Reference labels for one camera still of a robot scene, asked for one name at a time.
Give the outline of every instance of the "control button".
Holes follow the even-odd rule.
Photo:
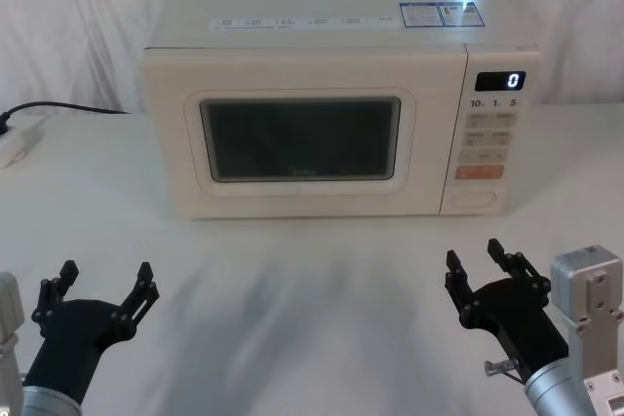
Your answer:
[[[450,197],[450,204],[456,208],[487,208],[496,202],[496,194],[490,190],[458,192]]]
[[[514,127],[518,120],[515,112],[475,112],[466,118],[467,129],[504,129]]]
[[[461,150],[459,163],[463,165],[487,165],[504,163],[507,160],[507,148],[488,148],[483,150]]]
[[[500,179],[504,171],[503,165],[458,166],[455,179]]]
[[[464,134],[464,146],[504,146],[511,143],[512,133],[509,131],[473,132]]]
[[[497,127],[514,127],[518,122],[518,114],[515,112],[497,112],[494,115],[494,122]]]

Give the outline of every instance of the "robotic arm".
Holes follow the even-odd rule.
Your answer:
[[[136,284],[119,306],[96,300],[63,302],[78,276],[69,260],[59,278],[43,280],[32,319],[45,341],[23,383],[14,347],[23,323],[18,283],[0,274],[0,416],[80,416],[80,405],[101,355],[110,346],[131,340],[158,299],[149,263],[138,270]]]
[[[486,374],[505,374],[524,384],[539,416],[624,416],[624,384],[617,370],[622,260],[600,246],[555,259],[552,298],[564,313],[568,346],[543,310],[551,282],[520,252],[505,253],[496,239],[489,240],[487,253],[510,278],[473,292],[450,250],[445,283],[460,323],[492,333],[509,358],[486,361]],[[513,370],[520,378],[510,374]]]

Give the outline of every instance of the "orange button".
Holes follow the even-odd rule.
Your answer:
[[[504,170],[503,165],[458,166],[455,179],[500,179]]]

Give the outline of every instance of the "black cable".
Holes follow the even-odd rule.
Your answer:
[[[68,109],[76,109],[78,111],[97,112],[99,114],[129,114],[128,112],[117,111],[115,109],[103,109],[101,107],[80,106],[78,104],[69,104],[66,102],[33,101],[33,102],[27,102],[25,104],[20,104],[19,106],[16,106],[0,114],[0,135],[9,131],[9,128],[7,126],[7,121],[13,114],[23,109],[29,109],[31,107],[39,107],[39,106],[65,107]]]

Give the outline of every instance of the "label sticker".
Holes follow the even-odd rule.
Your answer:
[[[399,17],[343,17],[317,19],[211,19],[211,31],[334,31],[401,29]]]
[[[444,26],[442,15],[435,2],[399,4],[406,28],[433,28]]]
[[[485,26],[474,2],[438,2],[446,27]]]
[[[409,2],[399,6],[405,28],[485,26],[474,2]]]

